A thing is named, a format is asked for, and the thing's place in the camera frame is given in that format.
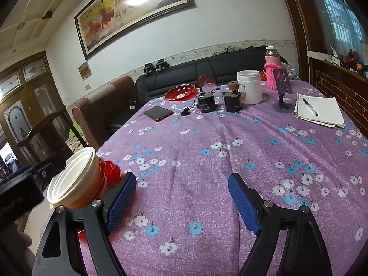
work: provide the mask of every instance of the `pink thermos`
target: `pink thermos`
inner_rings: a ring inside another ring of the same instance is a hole
[[[264,68],[266,69],[267,86],[268,88],[271,89],[277,89],[275,77],[273,76],[275,65],[280,66],[280,68],[282,68],[280,55],[275,47],[272,46],[266,47],[266,64],[264,65]]]

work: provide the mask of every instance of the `blue gripper pad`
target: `blue gripper pad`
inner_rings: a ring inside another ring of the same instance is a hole
[[[106,227],[108,234],[110,234],[120,226],[120,223],[125,216],[129,204],[132,201],[136,187],[137,179],[132,173],[128,181],[126,182],[126,185],[123,187],[123,189],[120,191],[119,195],[115,199],[114,204],[110,206],[110,209],[107,212]]]
[[[258,222],[257,211],[233,174],[229,176],[228,186],[245,227],[257,236],[262,229]]]

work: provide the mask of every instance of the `brown cork stopper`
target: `brown cork stopper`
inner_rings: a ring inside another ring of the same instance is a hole
[[[236,91],[236,90],[239,89],[239,84],[236,81],[229,82],[228,85],[229,85],[229,90],[231,90],[231,91]]]

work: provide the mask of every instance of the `wooden chair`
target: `wooden chair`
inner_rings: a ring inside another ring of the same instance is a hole
[[[66,111],[66,106],[64,105],[60,111],[57,111],[57,112],[54,112],[54,113],[51,113],[45,116],[43,120],[41,120],[34,127],[32,127],[32,129],[30,130],[26,138],[18,142],[17,146],[19,148],[25,147],[27,151],[30,153],[30,155],[33,157],[36,163],[40,162],[41,159],[37,155],[31,140],[37,134],[41,136],[43,143],[46,144],[47,150],[45,151],[44,149],[42,149],[45,155],[45,158],[58,153],[67,160],[73,155],[73,151],[64,142],[64,140],[61,138],[61,136],[58,134],[57,130],[52,124],[53,120],[59,116],[61,116],[65,120],[68,127],[70,127],[70,129],[73,131],[73,133],[78,138],[78,140],[82,143],[82,145],[84,147],[88,146],[88,144],[84,141],[84,139],[79,134],[79,132],[73,126],[72,122],[65,115],[65,111]]]

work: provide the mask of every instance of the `framed painting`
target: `framed painting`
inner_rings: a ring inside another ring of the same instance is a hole
[[[75,17],[85,59],[112,41],[163,15],[193,5],[193,0],[92,0]]]

